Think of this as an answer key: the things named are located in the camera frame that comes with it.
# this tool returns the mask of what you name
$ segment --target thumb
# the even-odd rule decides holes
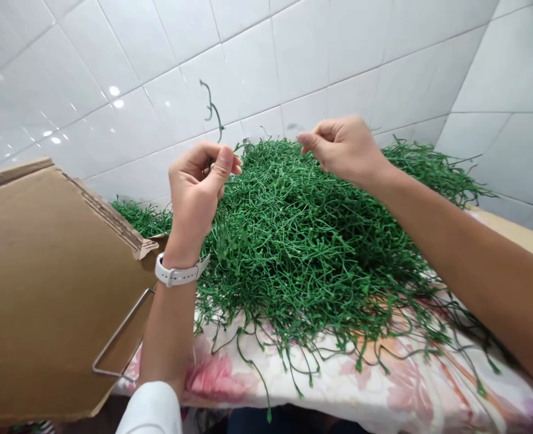
[[[331,146],[330,142],[315,133],[300,133],[297,141],[303,145],[301,151],[303,155],[311,151],[313,156],[319,161],[324,160],[325,154]]]
[[[218,193],[220,187],[229,180],[234,158],[235,153],[230,146],[224,145],[220,148],[218,156],[216,157],[216,162],[214,163],[214,166],[212,166],[212,170],[201,184],[210,186],[213,191]]]

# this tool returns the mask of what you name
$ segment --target smartwatch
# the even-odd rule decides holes
[[[197,280],[201,275],[210,260],[210,254],[202,261],[198,261],[193,267],[187,269],[171,268],[167,269],[162,266],[162,258],[164,252],[160,253],[156,258],[156,277],[167,287],[183,285],[185,283]]]

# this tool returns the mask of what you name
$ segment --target wrist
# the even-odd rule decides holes
[[[164,250],[162,265],[168,269],[185,269],[196,265],[200,260],[202,241],[192,239],[172,229]]]
[[[366,176],[356,185],[377,198],[383,191],[392,188],[407,176],[405,172],[388,163],[385,166],[378,167],[371,175]]]

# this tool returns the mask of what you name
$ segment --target left hand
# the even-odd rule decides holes
[[[204,166],[209,158],[215,163],[205,178]],[[174,252],[180,250],[181,256],[188,258],[186,262],[198,261],[218,200],[224,196],[224,183],[231,173],[242,173],[241,165],[228,145],[200,142],[168,169],[173,214],[169,244],[173,244]]]

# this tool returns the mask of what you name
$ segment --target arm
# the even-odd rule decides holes
[[[216,161],[205,178],[204,166]],[[162,265],[185,269],[200,258],[210,233],[218,200],[231,173],[241,173],[241,160],[228,145],[201,142],[169,169],[172,230]],[[181,432],[180,407],[194,339],[196,282],[167,288],[156,285],[142,344],[138,390],[120,421],[119,434]]]
[[[204,178],[208,158],[216,161]],[[185,269],[200,258],[210,233],[218,200],[231,173],[240,174],[241,160],[227,145],[201,142],[169,169],[172,230],[162,265]],[[167,288],[158,282],[142,344],[140,384],[168,383],[181,399],[192,352],[196,282]]]
[[[448,288],[533,375],[533,254],[395,168],[362,119],[323,121],[299,141],[324,170],[375,196]]]

